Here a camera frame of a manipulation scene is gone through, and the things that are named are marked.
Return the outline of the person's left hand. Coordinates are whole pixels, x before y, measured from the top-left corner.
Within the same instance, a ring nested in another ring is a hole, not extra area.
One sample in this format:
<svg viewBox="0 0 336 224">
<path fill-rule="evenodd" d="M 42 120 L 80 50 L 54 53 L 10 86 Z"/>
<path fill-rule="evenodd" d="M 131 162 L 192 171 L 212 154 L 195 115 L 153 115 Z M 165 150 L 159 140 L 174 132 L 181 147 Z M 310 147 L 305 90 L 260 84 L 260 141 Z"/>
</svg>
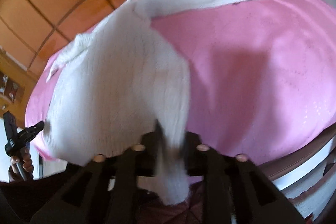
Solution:
<svg viewBox="0 0 336 224">
<path fill-rule="evenodd" d="M 19 173 L 18 164 L 22 165 L 22 168 L 26 173 L 33 175 L 33 161 L 31 160 L 30 151 L 27 147 L 21 150 L 21 157 L 22 159 L 17 156 L 12 156 L 10 158 L 9 182 L 23 181 L 23 178 Z"/>
</svg>

